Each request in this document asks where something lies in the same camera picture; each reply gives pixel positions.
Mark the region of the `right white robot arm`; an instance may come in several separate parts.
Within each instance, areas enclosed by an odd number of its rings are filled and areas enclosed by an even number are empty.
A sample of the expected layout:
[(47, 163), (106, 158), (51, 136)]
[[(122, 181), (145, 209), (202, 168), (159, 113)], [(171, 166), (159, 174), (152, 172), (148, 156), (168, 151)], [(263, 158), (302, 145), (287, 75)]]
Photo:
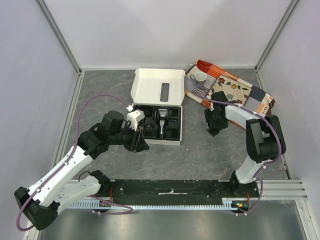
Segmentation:
[(267, 165), (277, 161), (286, 152), (280, 120), (276, 115), (263, 115), (244, 107), (238, 100), (228, 100), (218, 91), (208, 98), (210, 108), (204, 111), (208, 133), (215, 137), (234, 122), (245, 129), (247, 157), (229, 180), (229, 191), (242, 196), (257, 180)]

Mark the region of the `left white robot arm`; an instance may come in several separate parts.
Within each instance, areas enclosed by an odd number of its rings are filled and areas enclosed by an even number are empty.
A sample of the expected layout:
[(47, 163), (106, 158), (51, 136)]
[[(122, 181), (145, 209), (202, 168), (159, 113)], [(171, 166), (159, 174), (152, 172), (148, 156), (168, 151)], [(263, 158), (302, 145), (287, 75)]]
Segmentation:
[(31, 226), (41, 231), (78, 200), (94, 195), (106, 196), (111, 180), (100, 170), (92, 171), (88, 177), (69, 187), (66, 185), (109, 146), (124, 146), (133, 153), (148, 150), (139, 125), (144, 118), (142, 110), (133, 110), (126, 116), (118, 111), (106, 113), (101, 122), (80, 134), (66, 156), (44, 177), (30, 187), (21, 186), (14, 192), (18, 216), (25, 215)]

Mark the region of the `white clipper kit box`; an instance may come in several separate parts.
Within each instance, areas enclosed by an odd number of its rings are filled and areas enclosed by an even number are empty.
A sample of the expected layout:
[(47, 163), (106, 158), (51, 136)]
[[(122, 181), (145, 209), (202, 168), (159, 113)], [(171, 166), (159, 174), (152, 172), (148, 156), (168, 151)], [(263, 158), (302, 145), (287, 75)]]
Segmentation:
[[(148, 144), (181, 144), (185, 76), (186, 73), (182, 69), (135, 70), (130, 94), (133, 109), (141, 110), (145, 114), (140, 126)], [(159, 109), (168, 109), (163, 138), (160, 138)]]

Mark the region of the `black silver hair clipper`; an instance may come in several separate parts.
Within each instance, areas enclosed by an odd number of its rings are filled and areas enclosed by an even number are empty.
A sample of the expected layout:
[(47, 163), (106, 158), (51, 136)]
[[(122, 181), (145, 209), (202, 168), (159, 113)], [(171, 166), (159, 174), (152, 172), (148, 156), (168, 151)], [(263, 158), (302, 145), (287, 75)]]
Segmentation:
[(167, 108), (159, 108), (158, 115), (159, 115), (159, 137), (161, 139), (163, 139), (164, 132), (165, 132), (165, 126), (166, 126), (166, 119), (168, 116), (168, 109)]

